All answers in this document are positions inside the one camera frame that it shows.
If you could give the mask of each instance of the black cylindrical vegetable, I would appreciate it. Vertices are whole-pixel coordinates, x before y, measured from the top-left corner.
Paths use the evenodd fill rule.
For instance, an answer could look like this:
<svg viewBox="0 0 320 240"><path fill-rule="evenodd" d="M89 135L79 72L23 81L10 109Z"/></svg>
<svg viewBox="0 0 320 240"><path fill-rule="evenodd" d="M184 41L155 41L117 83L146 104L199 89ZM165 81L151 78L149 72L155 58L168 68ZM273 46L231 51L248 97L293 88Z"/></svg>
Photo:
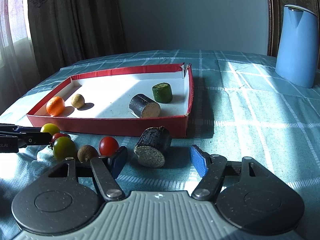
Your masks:
<svg viewBox="0 0 320 240"><path fill-rule="evenodd" d="M160 114L160 105L144 94L135 95L129 108L140 118L155 118Z"/></svg>
<svg viewBox="0 0 320 240"><path fill-rule="evenodd" d="M153 97L158 103L166 104L172 101L172 90L168 83L160 83L152 87Z"/></svg>
<svg viewBox="0 0 320 240"><path fill-rule="evenodd" d="M151 127L141 135L134 152L138 163L148 168L160 168L165 163L166 154L171 145L170 132L164 127Z"/></svg>

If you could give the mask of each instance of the orange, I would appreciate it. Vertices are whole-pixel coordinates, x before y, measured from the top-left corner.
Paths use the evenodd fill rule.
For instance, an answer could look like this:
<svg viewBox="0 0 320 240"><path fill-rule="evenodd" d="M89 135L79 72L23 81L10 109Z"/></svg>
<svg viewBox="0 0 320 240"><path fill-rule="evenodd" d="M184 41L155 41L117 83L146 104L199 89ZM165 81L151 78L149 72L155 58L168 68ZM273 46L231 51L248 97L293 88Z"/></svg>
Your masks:
<svg viewBox="0 0 320 240"><path fill-rule="evenodd" d="M47 102L47 112L51 116L58 116L63 112L65 103L61 97L53 97Z"/></svg>

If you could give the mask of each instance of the green cucumber piece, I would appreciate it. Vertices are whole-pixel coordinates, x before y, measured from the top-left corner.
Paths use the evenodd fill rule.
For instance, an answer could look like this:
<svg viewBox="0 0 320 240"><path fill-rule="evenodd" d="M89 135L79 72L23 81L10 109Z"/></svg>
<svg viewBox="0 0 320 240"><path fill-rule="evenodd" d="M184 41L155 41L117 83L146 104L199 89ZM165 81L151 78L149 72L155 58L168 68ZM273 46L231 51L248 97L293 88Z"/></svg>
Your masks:
<svg viewBox="0 0 320 240"><path fill-rule="evenodd" d="M166 104L172 101L172 90L168 83L160 83L152 87L153 97L158 103Z"/></svg>

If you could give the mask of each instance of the checkered tablecloth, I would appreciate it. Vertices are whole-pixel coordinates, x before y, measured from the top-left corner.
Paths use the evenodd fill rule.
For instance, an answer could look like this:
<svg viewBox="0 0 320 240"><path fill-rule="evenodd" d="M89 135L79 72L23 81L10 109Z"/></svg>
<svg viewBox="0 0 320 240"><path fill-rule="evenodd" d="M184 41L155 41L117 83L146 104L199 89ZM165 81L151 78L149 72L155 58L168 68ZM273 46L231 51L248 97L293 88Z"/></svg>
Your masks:
<svg viewBox="0 0 320 240"><path fill-rule="evenodd" d="M276 58L207 50L157 50L119 54L77 62L30 90L1 116L0 122L30 126L25 114L68 76L125 66L191 63L195 97L188 138L173 139L166 164L148 169L132 158L136 137L115 137L129 150L130 161L117 182L131 190L191 192L200 180L189 160L189 146L240 161L251 156L296 190L305 201L297 232L318 239L320 223L320 75L312 89L293 85L275 73ZM71 134L78 146L98 147L103 136ZM0 154L0 237L19 229L11 214L13 197L56 164L47 147L27 147ZM92 187L92 181L81 182Z"/></svg>

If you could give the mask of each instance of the wall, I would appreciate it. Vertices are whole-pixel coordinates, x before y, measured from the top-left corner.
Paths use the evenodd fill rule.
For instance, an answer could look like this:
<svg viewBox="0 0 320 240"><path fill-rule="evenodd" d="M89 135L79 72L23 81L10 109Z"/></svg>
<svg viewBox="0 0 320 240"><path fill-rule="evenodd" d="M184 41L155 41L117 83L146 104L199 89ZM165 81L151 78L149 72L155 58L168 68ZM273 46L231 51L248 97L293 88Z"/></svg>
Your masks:
<svg viewBox="0 0 320 240"><path fill-rule="evenodd" d="M268 0L118 0L129 52L267 53Z"/></svg>

